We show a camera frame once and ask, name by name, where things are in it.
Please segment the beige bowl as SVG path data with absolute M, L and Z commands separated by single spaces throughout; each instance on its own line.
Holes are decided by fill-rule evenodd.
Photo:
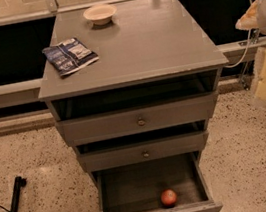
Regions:
M 95 25 L 105 25 L 110 23 L 112 17 L 117 12 L 117 7 L 112 4 L 97 4 L 87 8 L 83 13 L 85 19 L 91 21 Z

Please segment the grey middle drawer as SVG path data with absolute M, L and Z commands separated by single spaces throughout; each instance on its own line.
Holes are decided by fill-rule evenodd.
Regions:
M 85 171 L 90 172 L 141 163 L 147 160 L 203 150 L 208 135 L 208 131 L 205 130 L 157 141 L 151 140 L 145 143 L 122 146 L 121 148 L 115 147 L 79 155 L 78 161 Z

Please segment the grey open bottom drawer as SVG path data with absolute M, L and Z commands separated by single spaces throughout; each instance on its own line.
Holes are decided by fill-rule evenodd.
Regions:
M 101 171 L 98 175 L 99 212 L 220 212 L 199 170 L 195 153 Z M 174 207 L 161 203 L 163 190 L 178 198 Z

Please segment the blue white snack bag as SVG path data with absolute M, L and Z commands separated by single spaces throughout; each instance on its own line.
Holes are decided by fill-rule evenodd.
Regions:
M 46 47 L 43 54 L 61 77 L 76 73 L 100 59 L 97 53 L 88 49 L 77 38 Z

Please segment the grey top drawer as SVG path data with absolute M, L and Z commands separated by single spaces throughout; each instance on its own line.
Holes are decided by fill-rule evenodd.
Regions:
M 213 116 L 217 93 L 60 121 L 56 128 L 71 147 L 204 121 Z

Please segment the red apple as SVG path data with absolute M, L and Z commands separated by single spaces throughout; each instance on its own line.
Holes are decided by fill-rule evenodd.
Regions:
M 171 189 L 167 189 L 167 190 L 163 190 L 163 192 L 161 193 L 161 203 L 169 208 L 169 207 L 174 207 L 175 204 L 177 203 L 177 194 L 176 192 L 174 192 L 173 190 Z

